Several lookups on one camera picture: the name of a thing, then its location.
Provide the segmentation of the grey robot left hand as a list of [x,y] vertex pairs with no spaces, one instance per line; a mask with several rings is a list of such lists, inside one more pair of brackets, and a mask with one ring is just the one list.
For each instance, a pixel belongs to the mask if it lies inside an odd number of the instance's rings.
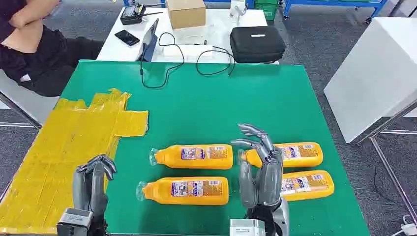
[[91,211],[95,217],[103,217],[108,203],[104,178],[112,181],[116,173],[114,161],[105,154],[99,154],[86,164],[77,166],[72,182],[74,207]]

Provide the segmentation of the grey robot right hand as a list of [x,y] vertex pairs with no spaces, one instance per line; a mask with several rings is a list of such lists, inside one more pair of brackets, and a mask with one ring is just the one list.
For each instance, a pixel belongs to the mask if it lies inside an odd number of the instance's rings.
[[245,151],[241,149],[238,151],[241,202],[246,208],[254,208],[257,205],[276,206],[281,202],[282,151],[273,145],[266,131],[249,123],[239,123],[238,127],[245,136],[256,136],[260,140],[235,139],[231,141],[231,144],[255,150],[261,160],[261,167],[254,178],[252,167],[245,157]]

